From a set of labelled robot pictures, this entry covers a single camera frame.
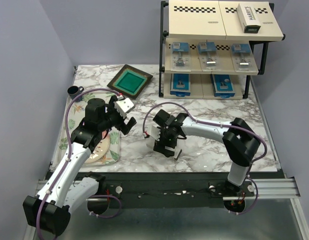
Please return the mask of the blue Harry's razor box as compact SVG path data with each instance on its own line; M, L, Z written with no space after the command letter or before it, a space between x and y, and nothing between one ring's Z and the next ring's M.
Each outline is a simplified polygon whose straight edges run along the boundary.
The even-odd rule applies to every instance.
M210 78L215 97L226 99L235 96L234 85L228 74L212 74Z
M177 97L191 95L191 80L189 74L175 73L171 75L170 94Z

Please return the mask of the blister razor pack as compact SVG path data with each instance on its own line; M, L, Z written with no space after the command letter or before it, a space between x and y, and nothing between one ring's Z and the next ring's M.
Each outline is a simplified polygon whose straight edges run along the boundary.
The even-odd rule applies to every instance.
M187 42L173 42L170 45L171 70L174 72L191 72L191 53Z
M198 59L203 72L220 70L220 61L217 54L217 47L214 42L199 42L197 50Z
M233 68L238 73L253 73L254 58L248 43L234 43L231 46Z

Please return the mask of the white Harry's box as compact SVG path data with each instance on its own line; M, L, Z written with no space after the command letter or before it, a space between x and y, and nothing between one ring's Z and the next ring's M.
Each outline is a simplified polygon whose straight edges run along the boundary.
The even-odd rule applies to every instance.
M261 28L261 23L254 7L246 2L240 2L236 11L243 32L246 34L257 34Z

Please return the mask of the tall white slim box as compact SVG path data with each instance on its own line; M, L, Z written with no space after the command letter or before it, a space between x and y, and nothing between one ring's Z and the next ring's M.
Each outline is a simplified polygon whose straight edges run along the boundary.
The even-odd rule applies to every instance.
M150 139L149 142L146 144L148 148L153 150L154 152L160 153L164 155L166 158L173 158L177 161L182 154L183 150L177 146L178 140L155 140Z

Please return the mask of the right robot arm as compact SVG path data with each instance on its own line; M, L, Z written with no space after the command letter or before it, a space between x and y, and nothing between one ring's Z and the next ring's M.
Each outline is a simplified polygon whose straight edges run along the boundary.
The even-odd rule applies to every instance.
M261 140L241 118L230 122L206 122L195 119L188 113L180 113L176 117L160 110L147 134L153 139L153 150L169 158L175 155L178 139L196 136L223 143L229 158L232 160L225 192L236 196L243 190L253 158L260 147Z

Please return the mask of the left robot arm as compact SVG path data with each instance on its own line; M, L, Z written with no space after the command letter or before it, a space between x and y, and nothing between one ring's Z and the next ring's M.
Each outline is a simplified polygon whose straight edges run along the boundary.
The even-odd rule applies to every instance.
M67 134L66 152L52 176L36 194L27 196L23 210L28 225L60 236L67 228L71 213L91 195L101 197L106 186L100 178L85 177L83 183L71 188L79 170L105 137L103 134L116 128L127 135L137 123L132 117L125 123L127 114L134 108L129 98L113 95L106 103L101 98L88 101L79 125Z

